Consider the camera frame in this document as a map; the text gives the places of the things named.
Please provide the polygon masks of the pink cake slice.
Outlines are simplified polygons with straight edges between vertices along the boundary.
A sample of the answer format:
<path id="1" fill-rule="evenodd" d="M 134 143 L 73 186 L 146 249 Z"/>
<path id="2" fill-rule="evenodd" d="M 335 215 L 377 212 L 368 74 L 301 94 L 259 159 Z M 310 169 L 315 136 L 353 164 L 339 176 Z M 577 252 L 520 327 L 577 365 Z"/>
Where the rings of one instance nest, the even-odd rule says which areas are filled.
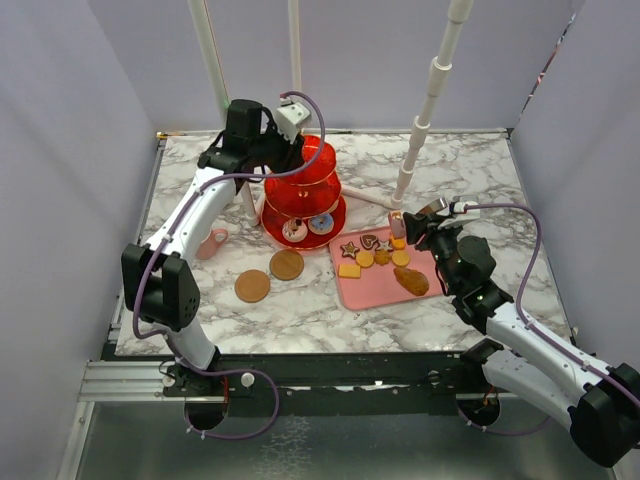
<path id="1" fill-rule="evenodd" d="M 388 214 L 391 234 L 395 239 L 406 237 L 406 225 L 401 211 L 391 211 Z"/>

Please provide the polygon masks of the orange fish cookie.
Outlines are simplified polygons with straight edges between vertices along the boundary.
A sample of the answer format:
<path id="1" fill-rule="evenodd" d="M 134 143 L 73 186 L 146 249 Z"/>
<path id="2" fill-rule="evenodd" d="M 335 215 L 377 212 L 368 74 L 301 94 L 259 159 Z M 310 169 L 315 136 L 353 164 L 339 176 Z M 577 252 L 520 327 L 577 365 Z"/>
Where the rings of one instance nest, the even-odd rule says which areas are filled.
<path id="1" fill-rule="evenodd" d="M 406 247 L 406 242 L 404 238 L 391 237 L 390 240 L 395 250 L 403 250 Z"/>

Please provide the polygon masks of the metal tongs pink tips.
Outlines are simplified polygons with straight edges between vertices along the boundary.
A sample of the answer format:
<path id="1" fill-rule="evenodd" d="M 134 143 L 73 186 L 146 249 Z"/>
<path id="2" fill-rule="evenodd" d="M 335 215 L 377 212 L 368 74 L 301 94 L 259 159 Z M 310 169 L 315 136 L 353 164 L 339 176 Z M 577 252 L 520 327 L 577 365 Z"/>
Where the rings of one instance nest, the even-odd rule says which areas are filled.
<path id="1" fill-rule="evenodd" d="M 448 209 L 448 201 L 444 197 L 439 197 L 436 200 L 431 201 L 426 206 L 422 207 L 416 213 L 423 213 L 429 215 L 437 215 Z"/>

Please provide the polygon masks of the heart gingerbread cookie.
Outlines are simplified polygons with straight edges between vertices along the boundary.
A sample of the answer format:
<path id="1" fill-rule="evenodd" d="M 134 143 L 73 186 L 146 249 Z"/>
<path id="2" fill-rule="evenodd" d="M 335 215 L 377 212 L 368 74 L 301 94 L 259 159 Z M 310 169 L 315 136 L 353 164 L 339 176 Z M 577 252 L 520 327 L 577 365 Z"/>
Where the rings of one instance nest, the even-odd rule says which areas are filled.
<path id="1" fill-rule="evenodd" d="M 360 243 L 365 250 L 372 250 L 379 245 L 379 240 L 375 234 L 367 233 L 360 236 Z"/>

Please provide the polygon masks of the red three-tier stand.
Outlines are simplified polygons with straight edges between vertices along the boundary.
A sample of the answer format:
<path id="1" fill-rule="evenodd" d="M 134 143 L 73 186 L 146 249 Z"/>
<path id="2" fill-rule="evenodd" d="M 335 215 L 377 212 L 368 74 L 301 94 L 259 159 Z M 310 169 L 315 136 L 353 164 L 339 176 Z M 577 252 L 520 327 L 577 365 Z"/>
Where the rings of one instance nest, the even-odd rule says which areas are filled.
<path id="1" fill-rule="evenodd" d="M 314 250 L 328 245 L 343 230 L 346 223 L 346 200 L 337 174 L 336 152 L 332 145 L 314 135 L 304 137 L 302 156 L 309 166 L 301 173 L 264 182 L 265 199 L 261 222 L 265 231 L 280 245 L 297 250 Z M 287 242 L 282 235 L 283 224 L 291 218 L 308 220 L 330 213 L 334 229 L 328 235 L 315 235 L 308 229 L 299 243 Z"/>

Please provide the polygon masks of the white chocolate donut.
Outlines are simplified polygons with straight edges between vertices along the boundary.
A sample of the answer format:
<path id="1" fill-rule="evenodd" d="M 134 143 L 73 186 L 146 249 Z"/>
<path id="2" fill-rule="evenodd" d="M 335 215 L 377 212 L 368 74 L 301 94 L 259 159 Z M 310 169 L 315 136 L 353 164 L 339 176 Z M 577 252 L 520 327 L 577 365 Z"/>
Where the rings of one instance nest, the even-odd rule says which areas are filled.
<path id="1" fill-rule="evenodd" d="M 306 223 L 299 218 L 291 218 L 282 226 L 283 238 L 290 243 L 299 243 L 308 235 Z"/>

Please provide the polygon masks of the blue frosted donut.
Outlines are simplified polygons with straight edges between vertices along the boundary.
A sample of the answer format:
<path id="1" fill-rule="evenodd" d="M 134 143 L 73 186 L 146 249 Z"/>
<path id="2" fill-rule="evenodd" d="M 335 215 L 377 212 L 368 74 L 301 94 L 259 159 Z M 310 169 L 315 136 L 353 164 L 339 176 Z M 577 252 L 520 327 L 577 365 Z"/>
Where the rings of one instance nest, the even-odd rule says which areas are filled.
<path id="1" fill-rule="evenodd" d="M 315 235 L 328 235 L 334 229 L 335 223 L 330 213 L 316 215 L 308 220 L 308 229 Z"/>

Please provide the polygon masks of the pink mug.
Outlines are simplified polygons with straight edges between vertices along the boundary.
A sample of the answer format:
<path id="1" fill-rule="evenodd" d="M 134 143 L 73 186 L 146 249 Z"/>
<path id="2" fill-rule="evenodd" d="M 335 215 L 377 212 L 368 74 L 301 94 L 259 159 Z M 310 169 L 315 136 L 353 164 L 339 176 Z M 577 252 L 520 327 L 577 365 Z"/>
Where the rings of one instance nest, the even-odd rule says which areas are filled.
<path id="1" fill-rule="evenodd" d="M 226 243 L 229 232 L 223 228 L 211 229 L 208 237 L 200 244 L 196 251 L 198 260 L 208 260 Z"/>

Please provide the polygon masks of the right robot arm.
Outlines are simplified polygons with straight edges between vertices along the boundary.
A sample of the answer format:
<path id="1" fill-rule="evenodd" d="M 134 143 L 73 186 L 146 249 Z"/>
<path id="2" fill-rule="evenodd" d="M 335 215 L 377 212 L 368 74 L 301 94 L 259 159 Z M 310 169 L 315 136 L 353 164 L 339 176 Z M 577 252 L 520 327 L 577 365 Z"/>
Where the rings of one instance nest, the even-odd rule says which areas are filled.
<path id="1" fill-rule="evenodd" d="M 428 251 L 458 317 L 500 343 L 459 367 L 461 383 L 491 384 L 529 402 L 568 430 L 602 467 L 615 466 L 639 444 L 639 373 L 613 367 L 535 320 L 491 278 L 496 261 L 486 239 L 462 236 L 455 214 L 404 213 L 405 238 Z"/>

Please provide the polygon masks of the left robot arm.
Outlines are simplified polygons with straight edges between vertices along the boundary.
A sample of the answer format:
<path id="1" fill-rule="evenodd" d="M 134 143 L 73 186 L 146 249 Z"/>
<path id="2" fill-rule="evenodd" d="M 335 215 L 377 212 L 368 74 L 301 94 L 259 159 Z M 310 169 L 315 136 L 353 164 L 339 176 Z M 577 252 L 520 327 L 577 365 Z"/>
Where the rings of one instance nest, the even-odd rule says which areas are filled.
<path id="1" fill-rule="evenodd" d="M 300 94 L 269 110 L 253 100 L 229 104 L 224 129 L 198 157 L 187 192 L 145 243 L 121 254 L 126 308 L 139 339 L 161 336 L 185 367 L 186 382 L 206 395 L 220 385 L 220 356 L 196 315 L 201 295 L 191 265 L 211 226 L 249 181 L 302 168 L 302 131 L 317 111 Z"/>

